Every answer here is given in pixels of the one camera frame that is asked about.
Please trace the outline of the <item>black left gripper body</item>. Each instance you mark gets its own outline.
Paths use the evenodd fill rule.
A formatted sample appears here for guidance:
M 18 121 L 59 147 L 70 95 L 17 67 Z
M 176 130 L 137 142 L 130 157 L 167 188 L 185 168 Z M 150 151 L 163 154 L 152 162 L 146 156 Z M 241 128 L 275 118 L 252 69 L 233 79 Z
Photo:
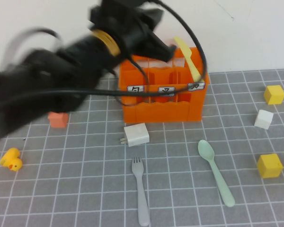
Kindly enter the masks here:
M 116 56 L 161 56 L 161 40 L 154 34 L 159 20 L 115 22 Z

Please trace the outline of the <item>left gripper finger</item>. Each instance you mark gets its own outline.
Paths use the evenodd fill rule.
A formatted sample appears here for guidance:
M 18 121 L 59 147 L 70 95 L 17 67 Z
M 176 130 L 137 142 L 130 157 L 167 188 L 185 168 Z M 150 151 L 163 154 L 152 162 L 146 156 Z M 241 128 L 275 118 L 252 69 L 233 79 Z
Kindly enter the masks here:
M 173 54 L 177 47 L 175 45 L 166 45 L 160 38 L 154 36 L 154 50 L 157 54 Z
M 167 49 L 151 49 L 147 51 L 146 57 L 168 62 L 173 58 L 173 49 L 167 48 Z

